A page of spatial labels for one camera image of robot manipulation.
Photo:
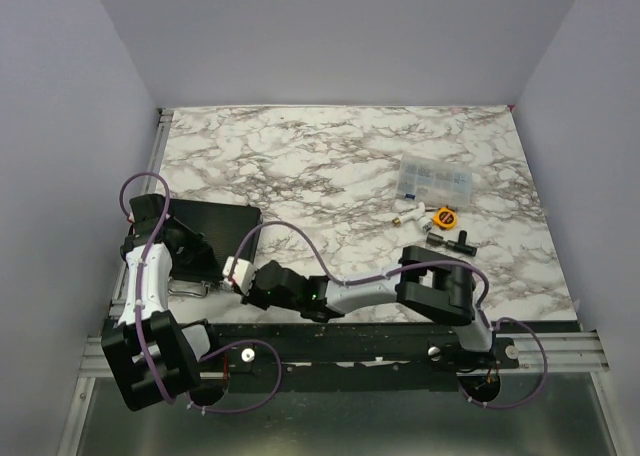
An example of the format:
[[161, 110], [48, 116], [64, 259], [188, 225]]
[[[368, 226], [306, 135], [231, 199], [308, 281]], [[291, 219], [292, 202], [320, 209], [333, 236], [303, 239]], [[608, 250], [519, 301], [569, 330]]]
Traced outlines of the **black poker chip case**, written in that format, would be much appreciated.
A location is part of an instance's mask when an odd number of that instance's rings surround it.
[[170, 216], [195, 233], [202, 245], [196, 252], [177, 254], [172, 263], [169, 294], [203, 298], [220, 287], [222, 270], [238, 252], [246, 234], [263, 222], [259, 208], [174, 199]]

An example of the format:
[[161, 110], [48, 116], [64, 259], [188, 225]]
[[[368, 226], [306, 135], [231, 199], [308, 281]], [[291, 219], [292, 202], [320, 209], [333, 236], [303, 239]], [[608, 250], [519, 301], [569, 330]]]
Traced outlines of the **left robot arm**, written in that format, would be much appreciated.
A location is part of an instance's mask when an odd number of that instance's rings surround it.
[[168, 307], [171, 272], [213, 282], [220, 264], [203, 235], [171, 214], [160, 194], [130, 200], [133, 223], [120, 248], [128, 269], [126, 301], [101, 346], [126, 406], [138, 411], [200, 385], [199, 370], [222, 356], [206, 320], [180, 324]]

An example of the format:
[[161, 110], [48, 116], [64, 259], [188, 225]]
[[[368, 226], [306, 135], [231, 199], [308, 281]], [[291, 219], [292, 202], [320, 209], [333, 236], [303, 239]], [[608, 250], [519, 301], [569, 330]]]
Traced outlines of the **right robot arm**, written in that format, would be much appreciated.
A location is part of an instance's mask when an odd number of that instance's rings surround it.
[[462, 260], [431, 250], [408, 246], [396, 264], [344, 281], [327, 274], [305, 277], [276, 261], [258, 268], [229, 258], [226, 271], [242, 302], [263, 310], [275, 306], [325, 323], [363, 308], [397, 303], [451, 327], [467, 365], [480, 368], [496, 356], [493, 330], [481, 309], [487, 277]]

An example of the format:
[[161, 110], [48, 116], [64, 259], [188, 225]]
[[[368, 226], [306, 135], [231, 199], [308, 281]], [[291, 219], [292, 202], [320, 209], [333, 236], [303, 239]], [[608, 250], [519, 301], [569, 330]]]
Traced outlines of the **white plastic faucet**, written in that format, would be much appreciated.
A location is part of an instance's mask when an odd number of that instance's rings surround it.
[[428, 233], [433, 228], [432, 214], [433, 210], [427, 208], [423, 202], [419, 202], [415, 209], [396, 216], [392, 220], [392, 224], [394, 227], [400, 227], [410, 222], [416, 223], [418, 228], [424, 232]]

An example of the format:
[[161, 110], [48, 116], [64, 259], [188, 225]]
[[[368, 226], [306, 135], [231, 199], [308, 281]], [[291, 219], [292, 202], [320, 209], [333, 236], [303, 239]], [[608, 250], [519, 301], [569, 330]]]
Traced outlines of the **clear plastic screw organizer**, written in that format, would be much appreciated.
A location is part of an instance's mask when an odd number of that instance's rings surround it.
[[400, 160], [396, 197], [427, 207], [465, 208], [471, 203], [472, 171], [464, 166], [405, 154]]

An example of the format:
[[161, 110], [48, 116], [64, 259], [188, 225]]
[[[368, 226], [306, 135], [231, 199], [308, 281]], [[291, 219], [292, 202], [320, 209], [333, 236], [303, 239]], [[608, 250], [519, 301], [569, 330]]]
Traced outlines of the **yellow tape measure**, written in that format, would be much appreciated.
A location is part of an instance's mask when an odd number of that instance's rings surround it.
[[451, 208], [441, 207], [435, 212], [432, 221], [440, 229], [451, 230], [458, 224], [458, 216]]

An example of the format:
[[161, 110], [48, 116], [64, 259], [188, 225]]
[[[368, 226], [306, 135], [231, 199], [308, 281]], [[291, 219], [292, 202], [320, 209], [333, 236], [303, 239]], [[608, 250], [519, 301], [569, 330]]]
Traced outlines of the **black mounting rail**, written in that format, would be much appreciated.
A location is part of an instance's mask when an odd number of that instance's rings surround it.
[[206, 363], [226, 371], [231, 391], [452, 392], [464, 376], [495, 376], [519, 366], [514, 341], [499, 336], [488, 353], [462, 351], [452, 329], [432, 323], [217, 324], [214, 346], [231, 350]]

